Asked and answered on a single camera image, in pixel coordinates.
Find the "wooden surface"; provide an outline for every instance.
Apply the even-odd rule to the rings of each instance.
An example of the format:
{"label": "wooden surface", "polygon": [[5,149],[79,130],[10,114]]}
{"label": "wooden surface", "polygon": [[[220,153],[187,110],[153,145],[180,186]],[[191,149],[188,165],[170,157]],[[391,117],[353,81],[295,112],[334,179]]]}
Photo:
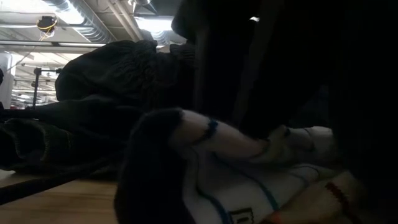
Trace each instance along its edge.
{"label": "wooden surface", "polygon": [[[33,179],[0,170],[0,187]],[[116,224],[115,182],[76,180],[0,206],[1,224]]]}

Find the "ceiling duct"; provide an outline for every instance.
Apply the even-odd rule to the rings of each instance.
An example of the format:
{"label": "ceiling duct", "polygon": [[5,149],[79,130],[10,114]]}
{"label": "ceiling duct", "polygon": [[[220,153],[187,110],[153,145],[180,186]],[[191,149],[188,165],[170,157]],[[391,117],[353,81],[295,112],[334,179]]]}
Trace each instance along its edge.
{"label": "ceiling duct", "polygon": [[93,10],[82,0],[42,0],[47,3],[57,17],[70,25],[88,27],[76,27],[75,29],[83,37],[92,43],[109,43],[116,39],[100,21]]}

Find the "ceiling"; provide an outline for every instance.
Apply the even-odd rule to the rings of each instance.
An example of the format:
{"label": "ceiling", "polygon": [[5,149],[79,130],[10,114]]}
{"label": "ceiling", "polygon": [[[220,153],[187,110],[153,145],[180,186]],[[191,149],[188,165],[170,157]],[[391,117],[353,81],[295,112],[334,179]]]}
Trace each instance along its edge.
{"label": "ceiling", "polygon": [[[153,0],[151,3],[156,10],[156,14],[145,7],[136,7],[133,15],[133,7],[128,0],[110,0],[115,10],[111,10],[108,0],[84,0],[90,10],[94,12],[93,17],[99,19],[100,25],[108,30],[113,40],[133,40],[133,36],[127,31],[132,26],[126,28],[119,20],[121,17],[124,22],[125,14],[116,7],[115,2],[120,1],[123,8],[127,11],[128,17],[132,24],[138,27],[138,33],[141,34],[140,39],[153,39],[154,31],[151,27],[145,26],[148,21],[156,26],[163,25],[163,35],[167,38],[168,44],[184,43],[185,39],[178,36],[171,30],[171,20],[178,9],[181,0]],[[43,37],[41,32],[35,25],[42,16],[57,16],[58,14],[53,8],[49,7],[42,0],[0,0],[0,41],[1,40],[29,40],[38,41]],[[78,29],[70,27],[67,21],[63,21],[58,17],[58,23],[55,26],[53,36],[45,39],[46,42],[76,42],[90,43],[85,36],[78,32]],[[66,63],[79,55],[89,52],[96,47],[52,47],[52,46],[26,46],[25,44],[5,45],[0,43],[0,50],[5,50],[13,55],[13,63],[17,64],[12,69],[14,75],[13,102],[14,104],[31,104],[32,90],[34,89],[34,68],[42,67],[47,69],[62,68]],[[51,103],[56,101],[54,82],[56,74],[43,73],[39,77],[39,101],[42,103]]]}

